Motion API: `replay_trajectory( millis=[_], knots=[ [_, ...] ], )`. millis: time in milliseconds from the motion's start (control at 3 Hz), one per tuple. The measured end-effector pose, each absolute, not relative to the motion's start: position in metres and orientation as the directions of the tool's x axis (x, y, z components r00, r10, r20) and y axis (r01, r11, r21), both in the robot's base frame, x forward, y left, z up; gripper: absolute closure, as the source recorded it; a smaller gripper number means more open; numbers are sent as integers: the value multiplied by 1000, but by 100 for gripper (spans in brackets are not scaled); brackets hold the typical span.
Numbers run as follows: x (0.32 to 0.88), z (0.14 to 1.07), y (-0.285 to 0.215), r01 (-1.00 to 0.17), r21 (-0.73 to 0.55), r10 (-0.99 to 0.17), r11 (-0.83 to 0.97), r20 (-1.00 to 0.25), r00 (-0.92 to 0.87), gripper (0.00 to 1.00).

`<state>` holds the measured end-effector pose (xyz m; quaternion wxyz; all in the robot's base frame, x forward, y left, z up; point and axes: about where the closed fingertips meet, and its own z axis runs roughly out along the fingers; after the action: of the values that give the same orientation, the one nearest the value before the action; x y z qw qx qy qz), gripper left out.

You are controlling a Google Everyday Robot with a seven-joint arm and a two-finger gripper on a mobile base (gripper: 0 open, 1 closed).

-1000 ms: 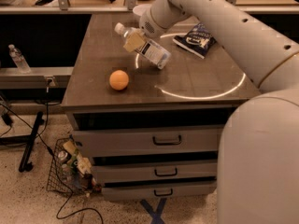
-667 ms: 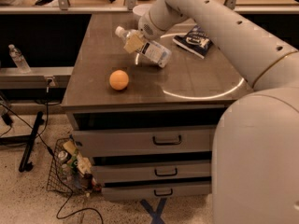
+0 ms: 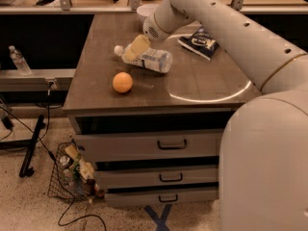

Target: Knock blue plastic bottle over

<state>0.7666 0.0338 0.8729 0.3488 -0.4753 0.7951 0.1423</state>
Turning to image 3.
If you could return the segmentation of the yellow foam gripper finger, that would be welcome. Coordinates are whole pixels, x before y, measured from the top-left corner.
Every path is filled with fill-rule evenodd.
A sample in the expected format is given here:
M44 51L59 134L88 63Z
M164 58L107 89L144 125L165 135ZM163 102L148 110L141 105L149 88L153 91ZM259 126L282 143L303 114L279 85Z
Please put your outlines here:
M150 47L150 40L146 35L138 35L125 50L124 57L128 61L135 60L141 53Z

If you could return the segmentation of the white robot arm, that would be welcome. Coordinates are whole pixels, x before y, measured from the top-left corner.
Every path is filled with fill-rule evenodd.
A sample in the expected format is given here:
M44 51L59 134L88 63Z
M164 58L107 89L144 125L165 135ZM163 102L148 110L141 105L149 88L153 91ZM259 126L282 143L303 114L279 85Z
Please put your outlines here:
M220 0L164 0L152 40L200 22L261 96L229 119L219 155L221 231L308 231L308 55Z

